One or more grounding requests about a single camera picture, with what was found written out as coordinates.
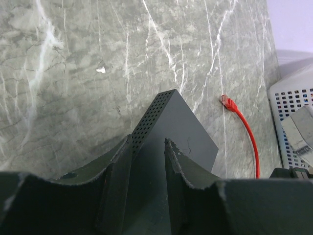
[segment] black router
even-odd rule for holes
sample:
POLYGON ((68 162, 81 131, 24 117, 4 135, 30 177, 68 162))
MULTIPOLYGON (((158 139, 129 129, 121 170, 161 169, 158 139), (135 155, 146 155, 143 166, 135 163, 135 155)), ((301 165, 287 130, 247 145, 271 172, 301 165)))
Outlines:
POLYGON ((211 171, 218 148, 177 90, 156 95, 132 133, 123 234, 171 234, 164 141, 173 140, 195 163, 211 171))

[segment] white speck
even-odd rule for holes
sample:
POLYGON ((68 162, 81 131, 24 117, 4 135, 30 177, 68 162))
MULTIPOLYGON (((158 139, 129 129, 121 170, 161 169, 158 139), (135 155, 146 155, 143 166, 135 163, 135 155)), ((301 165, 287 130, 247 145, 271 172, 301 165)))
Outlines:
POLYGON ((96 69, 97 72, 106 73, 106 69, 104 67, 96 69))

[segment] red ethernet cable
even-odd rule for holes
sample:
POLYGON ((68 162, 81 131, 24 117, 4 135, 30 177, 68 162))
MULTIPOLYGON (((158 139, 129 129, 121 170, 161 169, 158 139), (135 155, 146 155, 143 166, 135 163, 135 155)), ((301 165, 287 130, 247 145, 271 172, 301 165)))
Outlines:
POLYGON ((259 152, 258 152, 258 146, 256 144, 255 138, 253 136, 252 130, 248 124, 248 122, 246 121, 245 117, 243 116, 243 114, 238 110, 237 105, 235 104, 235 102, 229 98, 228 96, 226 96, 225 94, 222 95, 221 97, 221 102, 222 104, 225 106, 225 108, 227 108, 229 111, 235 112, 238 117, 241 119, 241 121, 244 123, 246 130, 248 131, 251 141, 252 141, 252 145, 253 145, 253 149, 254 149, 254 155, 255 155, 255 166, 256 166, 256 179, 260 178, 260 159, 259 159, 259 152))

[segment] gray marble wall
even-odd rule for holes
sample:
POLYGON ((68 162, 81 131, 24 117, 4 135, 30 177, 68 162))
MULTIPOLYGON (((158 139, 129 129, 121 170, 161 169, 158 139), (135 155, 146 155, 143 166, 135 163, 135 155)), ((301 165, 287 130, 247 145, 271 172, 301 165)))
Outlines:
POLYGON ((219 147, 213 173, 280 166, 267 89, 279 79, 265 0, 11 0, 0 3, 0 169, 57 177, 131 133, 177 89, 219 147))

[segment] perforated grille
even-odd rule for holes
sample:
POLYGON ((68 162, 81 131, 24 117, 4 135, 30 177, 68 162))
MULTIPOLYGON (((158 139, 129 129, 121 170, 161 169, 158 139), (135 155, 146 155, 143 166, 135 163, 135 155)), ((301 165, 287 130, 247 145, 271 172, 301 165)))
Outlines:
MULTIPOLYGON (((275 103, 278 109, 279 120, 282 121, 304 105, 313 106, 313 88, 275 93, 275 103)), ((280 148, 283 152, 282 154, 285 153, 285 156, 287 156, 289 166, 310 167, 293 153, 285 132, 284 142, 280 143, 280 148)))
POLYGON ((157 122, 157 119, 161 115, 164 107, 166 106, 173 92, 174 90, 157 94, 155 99, 149 106, 148 110, 144 114, 143 118, 140 120, 139 124, 134 129, 132 133, 133 155, 136 155, 138 153, 145 138, 148 136, 153 126, 157 122))

